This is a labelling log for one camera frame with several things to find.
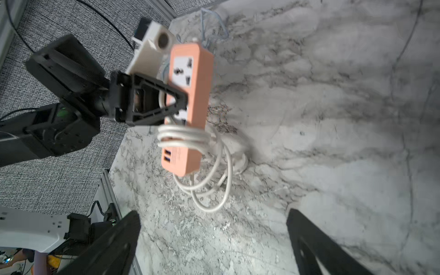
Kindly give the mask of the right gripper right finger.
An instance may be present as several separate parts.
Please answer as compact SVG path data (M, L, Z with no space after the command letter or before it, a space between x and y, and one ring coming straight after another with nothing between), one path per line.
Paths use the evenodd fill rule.
M286 225L301 275L320 275L321 265L331 275L371 274L299 210L290 209Z

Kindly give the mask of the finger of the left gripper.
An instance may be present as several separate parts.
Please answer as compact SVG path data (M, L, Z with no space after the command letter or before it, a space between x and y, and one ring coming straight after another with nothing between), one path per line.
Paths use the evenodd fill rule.
M154 126L161 123L167 117L176 115L180 110L185 109L186 100L179 99L171 105L158 108L146 108L142 103L131 103L128 107L125 123L130 127Z
M189 102L187 93L168 84L165 84L163 81L160 81L154 77L141 73L134 73L129 75L120 71L118 71L116 75L118 76L122 84L128 85L127 101L130 103L133 103L135 101L136 92L141 92L144 86L146 86L147 88L152 88L153 90L164 91L166 94L172 96L176 100L176 103Z

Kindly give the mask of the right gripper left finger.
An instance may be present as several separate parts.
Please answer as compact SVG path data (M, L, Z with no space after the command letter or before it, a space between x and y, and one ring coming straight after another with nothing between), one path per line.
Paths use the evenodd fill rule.
M127 275L140 235L140 216L129 212L83 254L58 272L60 275Z

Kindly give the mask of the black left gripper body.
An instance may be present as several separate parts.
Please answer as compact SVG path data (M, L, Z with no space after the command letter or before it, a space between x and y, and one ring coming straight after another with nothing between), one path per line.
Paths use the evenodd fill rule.
M92 93L92 113L118 123L134 125L133 122L133 76L114 71L108 88L99 88Z

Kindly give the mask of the light blue power strip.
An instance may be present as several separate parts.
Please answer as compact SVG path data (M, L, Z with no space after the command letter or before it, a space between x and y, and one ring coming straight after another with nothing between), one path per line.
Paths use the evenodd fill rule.
M214 9L200 9L201 39L205 49L212 51L216 42L229 38L226 26L228 18L227 11L220 6Z

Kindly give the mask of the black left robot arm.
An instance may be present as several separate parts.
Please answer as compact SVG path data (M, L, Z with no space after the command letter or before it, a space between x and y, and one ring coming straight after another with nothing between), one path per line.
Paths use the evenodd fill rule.
M154 126L187 107L188 96L154 76L104 69L69 34L34 52L26 68L59 99L1 121L1 166L59 157L86 148L101 118L128 126ZM118 222L115 212L89 217L44 215L1 208L1 246L77 256Z

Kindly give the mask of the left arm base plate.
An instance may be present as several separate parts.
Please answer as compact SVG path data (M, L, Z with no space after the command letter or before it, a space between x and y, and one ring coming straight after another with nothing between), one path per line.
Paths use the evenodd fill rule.
M98 204L95 201L92 204L91 210ZM102 222L92 223L89 215L82 215L72 213L67 216L69 221L69 230L65 233L63 243L64 246L72 250L73 248L85 248L94 243L99 237L101 237L111 226L116 223L110 220L107 214L103 214L105 220Z

